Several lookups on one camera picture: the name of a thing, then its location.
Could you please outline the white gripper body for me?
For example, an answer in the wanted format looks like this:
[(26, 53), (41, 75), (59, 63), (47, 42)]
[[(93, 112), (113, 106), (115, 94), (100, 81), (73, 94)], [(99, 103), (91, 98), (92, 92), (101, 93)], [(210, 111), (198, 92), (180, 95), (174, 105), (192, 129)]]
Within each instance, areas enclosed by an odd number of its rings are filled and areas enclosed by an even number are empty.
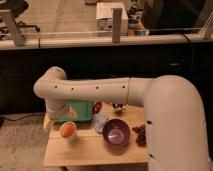
[(49, 129), (54, 122), (65, 116), (77, 118), (78, 114), (69, 105), (67, 100), (46, 100), (45, 101), (46, 113), (43, 123), (44, 129)]

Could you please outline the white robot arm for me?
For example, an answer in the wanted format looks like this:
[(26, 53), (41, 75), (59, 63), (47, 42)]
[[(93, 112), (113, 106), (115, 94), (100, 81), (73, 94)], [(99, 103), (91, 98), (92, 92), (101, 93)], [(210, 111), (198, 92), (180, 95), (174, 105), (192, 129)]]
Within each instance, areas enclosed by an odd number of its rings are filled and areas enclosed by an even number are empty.
[(183, 77), (69, 80), (62, 68), (51, 67), (33, 90), (52, 119), (69, 112), (70, 99), (142, 107), (149, 171), (210, 171), (202, 98)]

